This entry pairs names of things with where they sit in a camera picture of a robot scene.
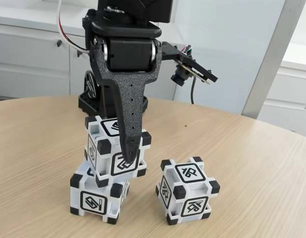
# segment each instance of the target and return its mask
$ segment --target cube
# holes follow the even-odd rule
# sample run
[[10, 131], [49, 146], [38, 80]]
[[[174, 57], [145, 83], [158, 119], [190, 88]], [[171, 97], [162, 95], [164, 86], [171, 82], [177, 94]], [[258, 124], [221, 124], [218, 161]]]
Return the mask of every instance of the cube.
[[201, 158], [190, 158], [184, 164], [163, 160], [161, 168], [163, 177], [155, 190], [168, 224], [209, 218], [209, 199], [218, 195], [220, 185], [206, 176]]
[[78, 216], [94, 213], [101, 215], [103, 222], [116, 224], [128, 190], [128, 180], [98, 188], [88, 162], [83, 160], [70, 179], [70, 212]]
[[88, 117], [85, 125], [88, 131], [85, 158], [95, 174], [99, 188], [146, 174], [144, 152], [151, 144], [151, 136], [146, 130], [142, 131], [136, 160], [129, 164], [122, 156], [117, 119], [102, 120], [99, 116]]

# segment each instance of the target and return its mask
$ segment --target cabinet door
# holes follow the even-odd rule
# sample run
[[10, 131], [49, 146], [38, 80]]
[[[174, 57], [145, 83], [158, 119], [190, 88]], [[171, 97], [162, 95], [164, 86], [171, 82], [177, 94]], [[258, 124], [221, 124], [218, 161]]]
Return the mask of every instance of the cabinet door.
[[0, 96], [69, 95], [69, 47], [58, 33], [0, 25]]
[[[84, 37], [70, 36], [77, 45], [85, 48]], [[80, 95], [84, 90], [84, 74], [92, 70], [89, 55], [78, 54], [78, 50], [70, 47], [70, 94]]]

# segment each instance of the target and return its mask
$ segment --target wooden table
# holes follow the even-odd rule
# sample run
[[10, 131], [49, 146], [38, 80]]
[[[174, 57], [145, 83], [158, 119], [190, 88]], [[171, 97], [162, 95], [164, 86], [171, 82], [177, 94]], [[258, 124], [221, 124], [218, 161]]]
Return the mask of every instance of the wooden table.
[[[69, 212], [87, 135], [76, 97], [0, 102], [0, 237], [306, 237], [306, 138], [238, 115], [151, 99], [146, 176], [131, 181], [117, 225]], [[200, 156], [221, 185], [209, 219], [168, 226], [160, 162]]]

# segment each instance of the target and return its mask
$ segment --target black 3d-printed part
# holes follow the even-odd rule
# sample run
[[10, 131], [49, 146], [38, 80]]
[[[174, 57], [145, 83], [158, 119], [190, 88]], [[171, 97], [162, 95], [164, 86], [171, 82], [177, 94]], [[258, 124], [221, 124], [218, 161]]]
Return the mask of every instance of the black 3d-printed part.
[[157, 186], [155, 187], [155, 192], [156, 192], [156, 195], [158, 196], [159, 195], [159, 190], [158, 190]]
[[139, 170], [137, 172], [137, 177], [142, 177], [146, 174], [146, 169]]
[[203, 68], [196, 61], [188, 57], [186, 54], [180, 52], [177, 48], [173, 47], [168, 42], [163, 42], [163, 60], [179, 60], [184, 65], [188, 65], [191, 68], [194, 68], [199, 73], [202, 74], [205, 80], [210, 79], [212, 82], [217, 81], [217, 77], [210, 73], [208, 70]]
[[142, 133], [142, 137], [143, 137], [142, 146], [152, 144], [152, 136], [147, 131]]
[[76, 209], [74, 207], [70, 207], [70, 213], [74, 214], [76, 216], [79, 216], [79, 209]]
[[106, 186], [108, 186], [108, 184], [109, 184], [109, 179], [107, 178], [107, 179], [105, 179], [105, 180], [101, 180], [101, 181], [100, 181], [100, 180], [98, 179], [98, 176], [95, 176], [95, 182], [96, 182], [98, 188], [106, 187]]
[[203, 215], [202, 215], [202, 219], [207, 219], [207, 218], [209, 218], [209, 217], [210, 217], [210, 214], [211, 214], [211, 212], [203, 214]]
[[173, 194], [176, 198], [176, 200], [184, 199], [186, 197], [186, 190], [184, 186], [179, 185], [174, 187]]
[[70, 187], [79, 188], [80, 180], [82, 179], [82, 175], [74, 174], [70, 179]]
[[111, 197], [120, 198], [123, 191], [123, 185], [119, 183], [114, 183], [111, 188]]
[[193, 160], [195, 162], [203, 162], [202, 159], [200, 157], [193, 157]]
[[112, 73], [105, 62], [103, 44], [98, 42], [90, 49], [91, 67], [97, 83], [109, 86], [113, 92], [122, 154], [128, 163], [136, 159], [141, 140], [145, 85], [157, 80], [162, 62], [162, 48], [159, 47], [159, 42], [155, 41], [155, 44], [157, 45], [156, 66], [151, 72], [146, 73]]
[[219, 193], [219, 191], [220, 191], [219, 183], [216, 180], [210, 181], [209, 183], [212, 186], [211, 194]]
[[112, 145], [108, 139], [98, 141], [98, 151], [100, 155], [107, 155], [111, 153]]
[[116, 225], [118, 223], [118, 220], [119, 220], [119, 214], [118, 214], [118, 217], [116, 219], [108, 217], [108, 224]]
[[85, 118], [85, 123], [84, 123], [85, 128], [88, 129], [89, 128], [89, 123], [94, 122], [94, 121], [97, 121], [97, 119], [95, 117], [86, 117]]
[[171, 220], [171, 218], [169, 217], [168, 214], [167, 214], [166, 220], [167, 220], [168, 225], [170, 225], [170, 226], [176, 225], [177, 222], [178, 222], [178, 219]]
[[166, 165], [172, 165], [172, 162], [170, 160], [162, 160], [161, 162], [162, 171], [164, 171]]

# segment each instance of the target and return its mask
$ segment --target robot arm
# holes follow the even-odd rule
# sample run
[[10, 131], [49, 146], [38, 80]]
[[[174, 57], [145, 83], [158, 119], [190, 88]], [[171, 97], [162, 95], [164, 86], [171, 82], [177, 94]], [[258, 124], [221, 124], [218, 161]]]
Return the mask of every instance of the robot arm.
[[119, 123], [122, 155], [133, 163], [142, 133], [145, 85], [157, 80], [162, 60], [178, 66], [172, 80], [180, 86], [192, 76], [217, 78], [192, 57], [156, 40], [162, 34], [150, 21], [169, 22], [172, 0], [99, 0], [83, 19], [86, 47], [97, 84], [110, 87]]

